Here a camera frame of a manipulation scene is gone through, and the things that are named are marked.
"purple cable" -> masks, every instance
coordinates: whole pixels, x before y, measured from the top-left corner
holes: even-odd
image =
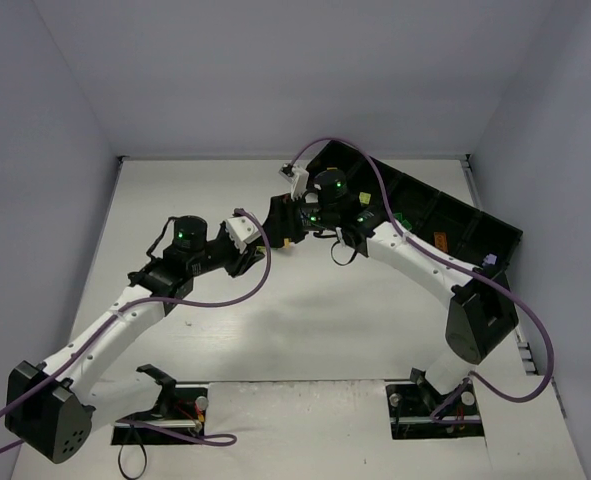
[[[470,382],[471,379],[466,377],[461,385],[453,390],[453,393],[446,397],[446,400],[444,400],[439,407],[431,412],[430,419],[433,423],[437,423],[439,425],[479,425],[482,423],[481,420],[442,420],[441,418],[437,418],[442,410],[448,408],[455,400],[462,396],[462,393],[464,393],[464,390],[466,390],[466,387]]]
[[[178,440],[183,440],[188,443],[194,443],[196,445],[206,445],[208,447],[230,447],[231,445],[235,445],[237,443],[237,437],[232,433],[218,433],[216,435],[204,435],[202,437],[189,437],[188,435],[182,435],[181,433],[174,432],[173,430],[158,427],[157,425],[151,425],[150,423],[146,422],[139,422],[137,420],[127,420],[123,418],[119,421],[119,423],[125,423],[127,425],[132,425],[133,427],[138,428],[147,428],[149,430],[153,430],[154,432],[163,433],[164,435],[168,435],[169,437],[174,437]],[[228,441],[213,442],[212,440],[215,440],[216,438],[227,438]]]
[[[259,283],[250,292],[242,295],[241,297],[238,297],[236,299],[233,299],[233,300],[227,300],[225,302],[215,302],[215,303],[192,302],[192,301],[189,301],[189,300],[179,300],[177,298],[167,298],[167,297],[142,298],[142,299],[135,300],[133,302],[127,303],[126,305],[124,305],[122,308],[119,309],[119,312],[120,313],[124,313],[124,312],[126,312],[127,310],[131,309],[132,307],[134,307],[136,305],[141,305],[143,303],[150,303],[150,302],[165,302],[165,303],[173,303],[173,304],[176,304],[176,305],[186,305],[186,306],[189,306],[189,307],[201,307],[201,308],[228,307],[228,306],[231,306],[231,305],[235,305],[235,304],[241,303],[241,302],[243,302],[245,300],[248,300],[253,295],[255,295],[257,292],[259,292],[260,289],[266,283],[266,280],[268,280],[268,274],[270,273],[270,270],[271,270],[271,248],[270,248],[270,242],[268,240],[268,237],[266,236],[266,232],[264,232],[264,229],[262,228],[262,225],[259,223],[259,221],[253,215],[249,214],[248,212],[246,212],[244,209],[241,209],[241,208],[235,209],[234,212],[236,214],[238,214],[238,215],[241,215],[243,217],[248,218],[253,223],[253,225],[255,225],[257,227],[257,229],[259,230],[260,235],[262,236],[262,241],[264,242],[264,246],[266,248],[266,268],[264,269],[264,275],[262,275],[262,278],[260,279]],[[73,353],[71,355],[71,358],[69,360],[67,360],[60,368],[58,368],[55,372],[53,372],[46,379],[42,380],[40,383],[38,383],[37,385],[35,385],[33,388],[31,388],[30,390],[28,390],[24,394],[20,395],[15,400],[13,400],[11,403],[9,403],[4,408],[2,408],[0,410],[0,418],[2,418],[3,416],[5,416],[6,414],[12,412],[17,407],[19,407],[22,403],[24,403],[26,400],[28,400],[29,398],[31,398],[33,395],[39,393],[44,388],[46,388],[46,386],[48,386],[49,384],[51,384],[52,382],[54,382],[57,379],[57,377],[59,377],[66,370],[68,370],[71,367],[71,365],[73,365],[77,361],[77,359],[79,357],[81,357],[84,354],[84,352],[86,350],[88,350],[88,348],[93,343],[95,343],[95,341],[99,337],[101,337],[104,334],[104,332],[106,332],[106,330],[108,330],[108,328],[110,328],[110,326],[115,322],[115,320],[117,320],[117,316],[116,315],[111,315],[108,318],[108,320],[106,320],[106,322],[104,322],[102,324],[102,326],[99,327],[93,333],[93,335],[91,335],[88,338],[88,340],[86,340],[86,342],[84,342],[84,344],[79,348],[79,350],[77,350],[75,353]],[[20,444],[21,444],[21,441],[19,443],[18,442],[13,442],[13,443],[11,443],[9,445],[6,445],[5,447],[0,448],[0,454],[1,453],[4,453],[4,452],[10,450],[11,448],[14,448],[14,447],[16,447],[16,446],[18,446]]]
[[[338,137],[318,138],[317,140],[313,140],[312,142],[307,144],[304,148],[302,148],[297,153],[297,155],[295,155],[293,160],[291,160],[290,164],[291,165],[295,164],[295,162],[299,159],[299,157],[301,157],[302,154],[312,145],[315,145],[316,143],[319,143],[319,142],[327,142],[327,141],[332,141],[332,140],[342,142],[342,143],[348,145],[349,147],[354,148],[369,163],[369,165],[373,169],[373,172],[375,173],[375,177],[377,178],[377,183],[379,184],[379,188],[382,191],[382,200],[384,201],[384,209],[386,210],[386,214],[388,215],[388,219],[390,220],[391,224],[393,225],[393,228],[395,229],[395,231],[399,234],[400,238],[406,239],[406,241],[411,246],[413,246],[416,250],[418,250],[420,253],[426,255],[430,259],[436,261],[437,263],[441,263],[442,265],[452,268],[453,270],[463,273],[464,275],[468,275],[469,277],[472,277],[475,280],[478,280],[478,281],[488,285],[489,287],[491,287],[495,291],[504,295],[511,302],[513,302],[515,305],[519,306],[530,317],[530,319],[535,324],[535,327],[537,328],[539,333],[542,335],[542,339],[544,340],[544,346],[546,347],[546,371],[544,372],[544,376],[542,377],[541,383],[537,386],[537,388],[535,388],[535,390],[533,390],[531,393],[529,393],[528,395],[525,395],[523,397],[513,397],[511,395],[508,395],[508,394],[498,390],[496,387],[491,385],[488,380],[486,380],[484,377],[482,377],[479,373],[471,370],[469,372],[469,375],[477,378],[490,391],[495,393],[497,396],[503,398],[504,400],[508,400],[509,402],[526,403],[526,402],[533,400],[534,398],[537,398],[544,391],[544,389],[546,389],[546,387],[550,383],[551,379],[553,378],[553,369],[555,366],[555,353],[553,350],[553,342],[551,341],[551,338],[548,335],[548,332],[546,331],[546,328],[544,327],[544,324],[539,319],[539,317],[535,314],[535,312],[533,310],[531,310],[531,308],[528,305],[526,305],[526,303],[522,299],[520,299],[517,295],[515,295],[510,290],[504,288],[503,286],[494,282],[490,278],[486,278],[484,275],[480,275],[479,273],[474,272],[472,270],[467,270],[466,268],[460,267],[459,265],[457,265],[455,263],[449,262],[448,260],[444,260],[443,258],[438,257],[434,253],[430,252],[429,250],[425,249],[420,244],[415,242],[411,238],[410,235],[405,234],[404,231],[399,227],[397,220],[395,219],[395,216],[393,215],[393,211],[392,211],[390,203],[388,201],[388,195],[386,193],[386,186],[384,184],[384,180],[382,179],[381,174],[379,173],[379,169],[377,168],[377,165],[375,164],[373,159],[364,150],[362,150],[360,147],[358,147],[354,143],[349,142],[348,140],[344,140],[343,138],[338,138]]]

